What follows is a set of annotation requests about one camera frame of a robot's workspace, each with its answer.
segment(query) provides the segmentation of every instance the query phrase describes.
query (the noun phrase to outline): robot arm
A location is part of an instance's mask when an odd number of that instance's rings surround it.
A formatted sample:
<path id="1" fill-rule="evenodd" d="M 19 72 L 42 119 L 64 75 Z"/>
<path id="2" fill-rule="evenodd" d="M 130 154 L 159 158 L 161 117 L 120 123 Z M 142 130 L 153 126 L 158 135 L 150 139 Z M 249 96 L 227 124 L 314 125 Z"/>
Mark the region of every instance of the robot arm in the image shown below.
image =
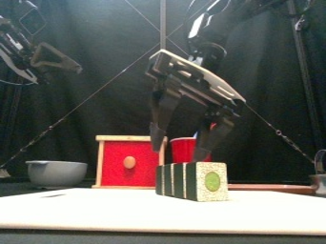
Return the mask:
<path id="1" fill-rule="evenodd" d="M 218 0 L 194 21 L 187 35 L 189 59 L 214 73 L 227 51 L 226 41 L 239 23 L 287 0 Z"/>
<path id="2" fill-rule="evenodd" d="M 202 161 L 230 133 L 246 100 L 221 77 L 166 50 L 150 58 L 147 75 L 154 79 L 153 149 L 161 149 L 179 99 L 186 95 L 206 107 L 193 158 L 194 162 Z"/>
<path id="3" fill-rule="evenodd" d="M 0 16 L 0 56 L 18 75 L 32 83 L 48 83 L 52 69 L 82 72 L 80 65 L 50 44 L 34 46 L 14 25 Z"/>
<path id="4" fill-rule="evenodd" d="M 195 20 L 190 30 L 189 60 L 165 50 L 150 58 L 147 75 L 154 79 L 150 138 L 155 151 L 159 151 L 170 120 L 183 95 L 206 107 L 193 162 L 205 160 L 226 138 L 246 100 L 229 83 L 215 75 L 227 53 L 223 46 L 231 30 L 241 22 L 266 11 L 267 8 L 277 8 L 286 1 L 215 1 Z"/>

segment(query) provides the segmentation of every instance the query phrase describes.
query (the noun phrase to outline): red box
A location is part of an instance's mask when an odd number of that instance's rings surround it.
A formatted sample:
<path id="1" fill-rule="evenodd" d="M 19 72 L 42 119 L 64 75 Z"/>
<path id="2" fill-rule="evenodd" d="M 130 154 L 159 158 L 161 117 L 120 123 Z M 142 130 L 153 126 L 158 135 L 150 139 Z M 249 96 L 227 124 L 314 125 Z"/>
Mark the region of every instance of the red box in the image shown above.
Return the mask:
<path id="1" fill-rule="evenodd" d="M 150 137 L 99 135 L 96 183 L 94 188 L 155 188 L 155 169 L 165 164 L 165 149 L 151 149 Z"/>

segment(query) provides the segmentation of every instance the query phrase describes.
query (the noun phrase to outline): black backdrop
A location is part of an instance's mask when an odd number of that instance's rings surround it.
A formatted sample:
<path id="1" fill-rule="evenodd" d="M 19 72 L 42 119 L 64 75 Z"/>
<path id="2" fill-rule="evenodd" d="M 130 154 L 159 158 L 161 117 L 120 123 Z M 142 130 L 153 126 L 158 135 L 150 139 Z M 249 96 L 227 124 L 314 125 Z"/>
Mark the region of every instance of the black backdrop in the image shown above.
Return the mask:
<path id="1" fill-rule="evenodd" d="M 4 17 L 11 17 L 8 2 L 2 0 Z M 150 134 L 151 80 L 144 70 L 150 56 L 161 47 L 187 57 L 181 26 L 191 1 L 32 2 L 39 5 L 47 21 L 34 42 L 44 41 L 55 46 L 82 64 L 83 72 L 79 75 L 55 72 L 48 85 L 0 85 L 2 163 L 64 118 L 43 140 L 12 161 L 10 173 L 27 175 L 26 160 L 66 160 L 87 162 L 88 177 L 95 178 L 95 136 Z M 194 12 L 205 10 L 210 2 L 198 1 Z M 313 158 L 325 146 L 326 4 L 316 1 L 306 16 L 309 27 L 299 31 L 312 93 L 303 85 L 295 48 L 298 33 L 283 15 L 287 5 L 282 5 L 281 10 L 282 13 L 269 10 L 231 32 L 226 45 L 229 55 L 218 75 Z M 165 42 L 161 31 L 167 35 Z M 2 79 L 16 82 L 14 72 L 4 63 L 0 65 Z M 307 98 L 316 107 L 318 130 Z M 190 99 L 182 100 L 167 131 L 170 139 L 193 136 L 197 131 L 193 103 Z M 314 173 L 313 163 L 246 109 L 213 158 L 229 164 L 230 181 L 307 182 L 309 174 Z M 166 161 L 171 162 L 170 147 Z"/>

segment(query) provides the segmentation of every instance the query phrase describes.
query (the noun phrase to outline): red panel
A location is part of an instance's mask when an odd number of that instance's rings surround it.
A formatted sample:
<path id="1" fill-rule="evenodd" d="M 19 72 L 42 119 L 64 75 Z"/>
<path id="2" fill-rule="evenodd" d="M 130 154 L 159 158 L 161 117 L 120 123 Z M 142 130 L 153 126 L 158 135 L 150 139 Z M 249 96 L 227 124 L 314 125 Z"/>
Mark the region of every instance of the red panel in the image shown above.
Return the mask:
<path id="1" fill-rule="evenodd" d="M 127 169 L 123 160 L 136 159 L 136 165 Z M 102 165 L 102 186 L 155 186 L 155 168 L 159 154 L 153 151 L 149 141 L 106 141 Z"/>

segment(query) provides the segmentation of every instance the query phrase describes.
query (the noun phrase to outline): bowl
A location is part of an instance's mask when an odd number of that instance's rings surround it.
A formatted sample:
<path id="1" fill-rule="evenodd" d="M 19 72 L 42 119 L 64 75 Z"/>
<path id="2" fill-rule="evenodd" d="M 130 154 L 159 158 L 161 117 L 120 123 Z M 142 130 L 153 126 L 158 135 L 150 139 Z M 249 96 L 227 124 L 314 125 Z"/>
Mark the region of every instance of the bowl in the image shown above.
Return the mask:
<path id="1" fill-rule="evenodd" d="M 87 173 L 87 164 L 67 161 L 27 161 L 28 177 L 40 188 L 68 188 L 78 185 Z"/>

